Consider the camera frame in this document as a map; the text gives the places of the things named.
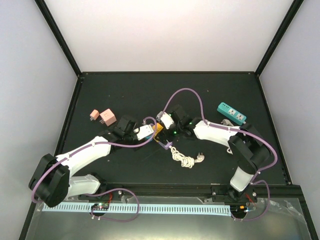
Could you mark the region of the purple power strip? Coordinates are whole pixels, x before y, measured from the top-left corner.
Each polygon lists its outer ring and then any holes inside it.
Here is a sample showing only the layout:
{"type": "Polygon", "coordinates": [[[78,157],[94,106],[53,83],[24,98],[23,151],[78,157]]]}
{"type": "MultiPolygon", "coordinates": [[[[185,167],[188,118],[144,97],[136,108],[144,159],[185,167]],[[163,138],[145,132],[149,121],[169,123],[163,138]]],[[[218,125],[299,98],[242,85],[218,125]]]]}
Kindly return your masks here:
{"type": "Polygon", "coordinates": [[[168,150],[173,145],[173,143],[168,140],[158,141],[157,143],[165,150],[168,150]]]}

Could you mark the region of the teal power strip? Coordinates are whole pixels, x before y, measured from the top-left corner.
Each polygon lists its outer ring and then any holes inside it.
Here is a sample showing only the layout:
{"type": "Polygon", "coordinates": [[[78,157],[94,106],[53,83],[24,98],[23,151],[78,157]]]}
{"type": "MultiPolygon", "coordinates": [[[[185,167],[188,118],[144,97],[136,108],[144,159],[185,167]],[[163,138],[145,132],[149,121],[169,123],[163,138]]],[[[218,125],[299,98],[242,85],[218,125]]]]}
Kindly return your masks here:
{"type": "Polygon", "coordinates": [[[217,111],[239,126],[246,123],[247,117],[225,102],[218,105],[217,111]]]}

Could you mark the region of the pink cube socket adapter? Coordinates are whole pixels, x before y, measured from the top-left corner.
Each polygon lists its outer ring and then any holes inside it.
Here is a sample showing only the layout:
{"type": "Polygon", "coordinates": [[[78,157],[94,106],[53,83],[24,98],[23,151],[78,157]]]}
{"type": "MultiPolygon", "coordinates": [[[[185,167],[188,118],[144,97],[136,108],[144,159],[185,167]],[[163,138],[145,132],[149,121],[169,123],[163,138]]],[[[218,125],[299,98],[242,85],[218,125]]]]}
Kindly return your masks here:
{"type": "Polygon", "coordinates": [[[109,108],[101,112],[99,116],[100,116],[99,122],[101,124],[106,124],[107,126],[110,126],[117,121],[115,114],[109,108]]]}

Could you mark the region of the small pink charger plug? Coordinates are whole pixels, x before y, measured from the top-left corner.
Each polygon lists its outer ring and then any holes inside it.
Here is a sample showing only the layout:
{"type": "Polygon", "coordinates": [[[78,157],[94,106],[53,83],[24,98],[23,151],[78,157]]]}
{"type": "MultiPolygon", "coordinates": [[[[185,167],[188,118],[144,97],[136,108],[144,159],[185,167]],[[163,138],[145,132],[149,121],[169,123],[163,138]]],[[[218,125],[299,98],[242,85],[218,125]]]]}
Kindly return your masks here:
{"type": "Polygon", "coordinates": [[[99,115],[100,115],[99,111],[94,109],[89,115],[90,120],[95,121],[99,117],[99,115]]]}

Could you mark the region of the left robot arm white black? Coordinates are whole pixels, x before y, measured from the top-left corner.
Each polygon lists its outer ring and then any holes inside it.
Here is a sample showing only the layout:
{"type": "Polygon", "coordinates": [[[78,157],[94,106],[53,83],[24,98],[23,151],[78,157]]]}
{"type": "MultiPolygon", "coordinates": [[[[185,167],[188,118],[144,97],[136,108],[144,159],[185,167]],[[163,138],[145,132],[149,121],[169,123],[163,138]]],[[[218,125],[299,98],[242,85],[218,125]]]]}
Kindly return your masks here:
{"type": "Polygon", "coordinates": [[[76,176],[81,169],[115,149],[138,142],[137,121],[124,115],[112,127],[101,132],[88,143],[57,156],[44,155],[29,182],[34,203],[43,201],[55,207],[69,197],[92,195],[103,199],[108,192],[105,180],[97,173],[76,176]]]}

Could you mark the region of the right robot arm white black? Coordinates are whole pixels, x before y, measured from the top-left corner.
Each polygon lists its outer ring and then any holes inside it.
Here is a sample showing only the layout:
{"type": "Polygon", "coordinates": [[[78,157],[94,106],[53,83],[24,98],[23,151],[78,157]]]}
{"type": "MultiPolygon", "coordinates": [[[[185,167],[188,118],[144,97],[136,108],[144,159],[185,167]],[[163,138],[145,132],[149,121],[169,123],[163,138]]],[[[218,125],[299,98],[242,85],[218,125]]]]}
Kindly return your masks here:
{"type": "Polygon", "coordinates": [[[251,125],[228,126],[212,123],[203,117],[191,118],[180,105],[170,112],[160,111],[156,116],[158,133],[155,139],[164,144],[171,142],[177,134],[225,146],[235,157],[237,168],[229,181],[226,195],[233,202],[246,195],[246,188],[254,184],[264,163],[277,154],[273,147],[262,139],[251,125]]]}

